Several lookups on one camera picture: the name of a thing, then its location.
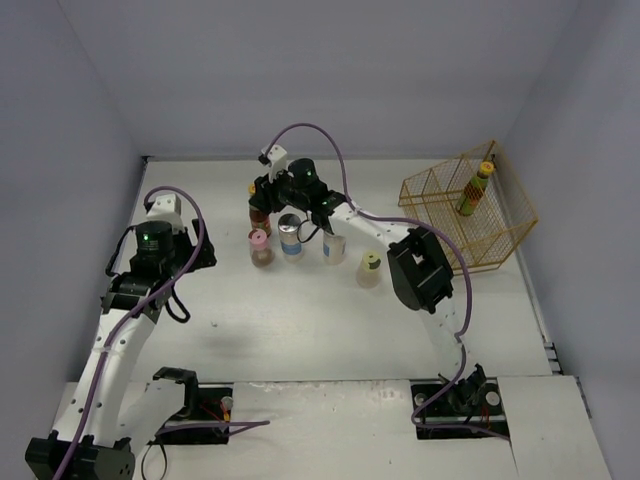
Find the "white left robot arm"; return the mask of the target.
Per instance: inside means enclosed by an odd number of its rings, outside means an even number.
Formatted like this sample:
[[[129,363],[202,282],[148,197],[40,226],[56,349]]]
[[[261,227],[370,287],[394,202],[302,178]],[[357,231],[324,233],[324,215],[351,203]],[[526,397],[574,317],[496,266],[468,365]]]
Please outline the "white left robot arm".
[[[45,438],[34,437],[25,461],[38,479],[130,479],[137,456],[172,416],[199,409],[197,374],[162,367],[129,408],[122,402],[133,368],[178,279],[216,264],[202,219],[185,229],[152,220],[134,226],[136,253],[113,277],[91,354],[63,414]]]

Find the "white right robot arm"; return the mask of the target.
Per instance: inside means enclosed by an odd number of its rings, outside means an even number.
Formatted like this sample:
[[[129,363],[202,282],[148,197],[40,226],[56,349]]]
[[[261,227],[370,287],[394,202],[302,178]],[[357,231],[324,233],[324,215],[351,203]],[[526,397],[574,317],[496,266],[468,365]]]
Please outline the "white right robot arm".
[[[360,231],[387,249],[393,290],[408,309],[418,312],[441,361],[444,386],[431,399],[443,398],[445,405],[464,413],[471,409],[486,377],[475,370],[463,377],[468,353],[463,343],[471,320],[472,288],[461,252],[451,239],[431,225],[418,220],[379,217],[363,210],[346,192],[338,192],[319,179],[314,161],[300,158],[288,162],[259,155],[268,173],[254,181],[255,193],[249,203],[265,214],[286,207],[297,209],[318,229],[332,237],[347,227]],[[447,244],[463,270],[466,310],[463,321],[454,308],[453,268],[442,248]]]

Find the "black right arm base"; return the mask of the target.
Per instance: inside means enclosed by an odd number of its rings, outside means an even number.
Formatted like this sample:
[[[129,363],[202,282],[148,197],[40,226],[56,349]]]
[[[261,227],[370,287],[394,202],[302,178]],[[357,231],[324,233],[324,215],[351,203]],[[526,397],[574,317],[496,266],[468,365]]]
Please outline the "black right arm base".
[[[421,441],[499,438],[510,439],[502,395],[496,379],[476,364],[472,373],[434,399],[446,386],[438,382],[411,384],[416,437]]]

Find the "yellow cap sauce bottle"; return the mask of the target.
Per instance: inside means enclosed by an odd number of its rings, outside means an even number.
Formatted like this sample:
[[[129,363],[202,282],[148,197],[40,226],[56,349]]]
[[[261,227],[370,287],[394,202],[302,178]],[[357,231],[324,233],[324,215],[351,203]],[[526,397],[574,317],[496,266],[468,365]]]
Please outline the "yellow cap sauce bottle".
[[[262,212],[252,203],[249,203],[249,218],[253,229],[261,229],[268,237],[271,236],[272,229],[269,215]]]
[[[456,211],[461,216],[472,215],[483,198],[489,179],[495,171],[492,161],[483,161],[476,173],[465,185],[458,202]]]

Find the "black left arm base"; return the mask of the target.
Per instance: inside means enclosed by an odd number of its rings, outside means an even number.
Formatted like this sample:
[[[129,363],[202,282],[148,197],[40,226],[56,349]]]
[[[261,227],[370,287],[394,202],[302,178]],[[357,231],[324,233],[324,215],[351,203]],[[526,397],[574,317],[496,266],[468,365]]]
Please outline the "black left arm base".
[[[232,387],[202,385],[192,370],[162,367],[147,384],[141,399],[140,418],[145,421],[147,445],[229,443]]]

